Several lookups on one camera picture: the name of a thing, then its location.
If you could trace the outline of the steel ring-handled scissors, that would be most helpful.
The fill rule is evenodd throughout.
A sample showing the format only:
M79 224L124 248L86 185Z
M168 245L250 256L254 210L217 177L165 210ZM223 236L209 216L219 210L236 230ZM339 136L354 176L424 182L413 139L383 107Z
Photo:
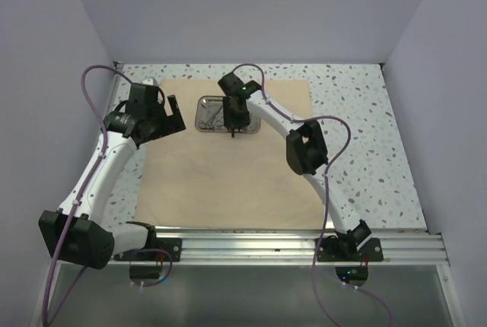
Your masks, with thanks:
M223 106L217 104L214 106L203 106L200 110L197 128L202 131L214 132L222 129L224 124L220 117Z

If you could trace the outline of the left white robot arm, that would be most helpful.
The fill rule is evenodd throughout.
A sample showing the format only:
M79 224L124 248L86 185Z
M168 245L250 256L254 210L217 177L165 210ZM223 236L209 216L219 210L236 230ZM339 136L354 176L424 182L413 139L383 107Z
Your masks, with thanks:
M185 130L174 95L160 87L132 84L129 97L103 119L95 151L74 189L56 211L44 211L39 228L54 262L102 269L120 253L153 259L155 230L129 221L112 230L102 226L105 208L126 164L142 144Z

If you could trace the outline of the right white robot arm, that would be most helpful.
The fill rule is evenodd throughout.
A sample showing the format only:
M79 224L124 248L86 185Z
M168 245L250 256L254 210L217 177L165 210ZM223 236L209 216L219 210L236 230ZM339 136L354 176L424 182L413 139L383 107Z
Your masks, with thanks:
M366 251L371 230L330 176L328 150L320 119L304 119L277 104L255 81L243 82L235 73L224 75L218 86L238 114L248 112L270 125L285 139L288 166L303 176L320 197L335 227L333 248L345 259L356 260Z

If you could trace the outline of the beige cloth wrap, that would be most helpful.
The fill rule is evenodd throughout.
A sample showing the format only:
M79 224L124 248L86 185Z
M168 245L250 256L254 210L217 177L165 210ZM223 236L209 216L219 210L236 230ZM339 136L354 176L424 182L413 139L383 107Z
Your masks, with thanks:
M186 129L148 144L135 218L156 226L316 230L323 206L285 159L269 125L256 134L204 133L196 110L221 90L209 79L164 79Z

